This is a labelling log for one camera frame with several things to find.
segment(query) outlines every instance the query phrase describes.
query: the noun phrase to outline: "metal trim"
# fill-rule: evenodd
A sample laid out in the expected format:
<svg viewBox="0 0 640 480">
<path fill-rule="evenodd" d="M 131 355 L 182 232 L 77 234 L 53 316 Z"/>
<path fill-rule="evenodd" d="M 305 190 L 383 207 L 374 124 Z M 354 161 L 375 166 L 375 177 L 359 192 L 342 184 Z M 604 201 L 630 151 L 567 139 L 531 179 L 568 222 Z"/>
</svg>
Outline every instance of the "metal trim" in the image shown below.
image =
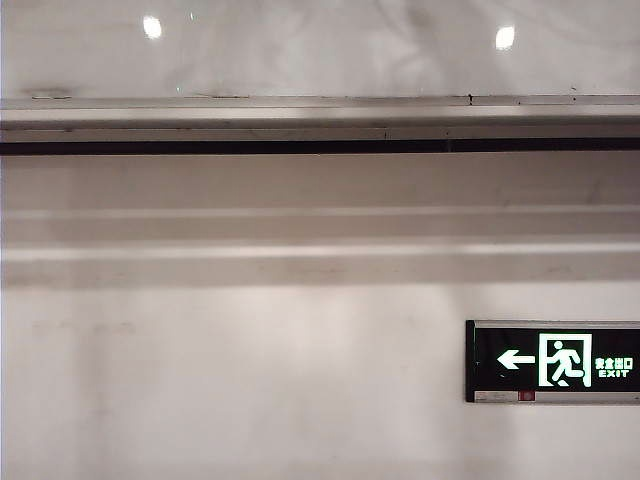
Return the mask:
<svg viewBox="0 0 640 480">
<path fill-rule="evenodd" d="M 640 321 L 545 321 L 545 320 L 474 320 L 475 328 L 573 328 L 573 329 L 640 329 Z"/>
<path fill-rule="evenodd" d="M 0 130 L 4 143 L 640 137 L 635 96 L 575 98 L 4 101 Z"/>
<path fill-rule="evenodd" d="M 477 390 L 474 403 L 510 403 L 518 405 L 640 405 L 640 392 L 535 392 L 535 400 L 518 400 L 517 391 Z"/>
</svg>

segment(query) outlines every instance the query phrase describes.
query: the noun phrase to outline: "marble surface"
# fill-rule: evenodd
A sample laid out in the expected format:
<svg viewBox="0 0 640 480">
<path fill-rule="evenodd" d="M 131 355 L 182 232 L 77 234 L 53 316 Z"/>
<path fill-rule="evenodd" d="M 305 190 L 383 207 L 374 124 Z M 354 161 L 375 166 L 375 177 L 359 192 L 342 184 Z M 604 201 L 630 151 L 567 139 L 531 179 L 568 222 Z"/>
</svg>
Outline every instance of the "marble surface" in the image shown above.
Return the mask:
<svg viewBox="0 0 640 480">
<path fill-rule="evenodd" d="M 639 13 L 637 0 L 5 0 L 2 93 L 638 94 Z"/>
</svg>

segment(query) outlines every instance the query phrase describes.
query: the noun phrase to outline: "glossy ceiling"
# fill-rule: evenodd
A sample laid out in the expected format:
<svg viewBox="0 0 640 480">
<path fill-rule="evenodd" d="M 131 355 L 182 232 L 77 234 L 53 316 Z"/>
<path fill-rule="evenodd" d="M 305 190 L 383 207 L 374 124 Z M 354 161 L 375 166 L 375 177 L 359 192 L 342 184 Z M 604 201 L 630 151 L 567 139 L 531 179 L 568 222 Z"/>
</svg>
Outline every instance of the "glossy ceiling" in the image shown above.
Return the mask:
<svg viewBox="0 0 640 480">
<path fill-rule="evenodd" d="M 2 93 L 639 94 L 638 18 L 637 0 L 4 0 Z"/>
</svg>

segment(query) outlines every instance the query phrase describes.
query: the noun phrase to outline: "left arrow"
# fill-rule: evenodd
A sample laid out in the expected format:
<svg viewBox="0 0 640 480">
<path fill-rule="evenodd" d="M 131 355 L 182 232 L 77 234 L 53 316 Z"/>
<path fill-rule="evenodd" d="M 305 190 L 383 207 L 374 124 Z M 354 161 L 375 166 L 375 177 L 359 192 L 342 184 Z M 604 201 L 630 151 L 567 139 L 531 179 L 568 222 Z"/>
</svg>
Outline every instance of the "left arrow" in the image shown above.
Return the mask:
<svg viewBox="0 0 640 480">
<path fill-rule="evenodd" d="M 516 356 L 519 351 L 520 350 L 507 350 L 498 357 L 498 361 L 508 370 L 518 370 L 517 363 L 536 363 L 536 357 L 533 355 Z"/>
</svg>

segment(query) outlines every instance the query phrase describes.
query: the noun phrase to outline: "sign frame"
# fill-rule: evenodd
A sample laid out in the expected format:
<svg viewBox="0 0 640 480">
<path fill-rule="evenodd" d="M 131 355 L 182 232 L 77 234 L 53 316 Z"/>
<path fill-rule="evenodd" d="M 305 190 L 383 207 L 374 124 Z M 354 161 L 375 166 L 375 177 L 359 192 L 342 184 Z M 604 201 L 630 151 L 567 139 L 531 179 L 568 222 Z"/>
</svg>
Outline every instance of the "sign frame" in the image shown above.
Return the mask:
<svg viewBox="0 0 640 480">
<path fill-rule="evenodd" d="M 534 330 L 638 330 L 640 333 L 640 322 L 619 322 L 619 321 L 529 321 L 529 320 L 467 320 L 465 325 L 466 347 L 465 347 L 465 399 L 470 403 L 517 403 L 517 404 L 624 404 L 640 405 L 640 391 L 561 391 L 545 390 L 534 388 L 532 390 L 521 389 L 482 389 L 478 388 L 478 378 L 476 375 L 476 330 L 479 329 L 534 329 Z M 547 337 L 581 337 L 580 334 L 564 335 L 539 334 Z M 585 350 L 589 355 L 589 366 L 591 369 L 591 346 Z M 529 356 L 530 352 L 519 352 L 518 350 L 507 350 L 500 358 L 496 358 L 506 369 L 515 369 L 515 365 L 533 363 L 534 357 Z M 538 371 L 537 376 L 541 382 L 547 382 L 546 372 Z M 591 387 L 585 380 L 585 386 Z"/>
</svg>

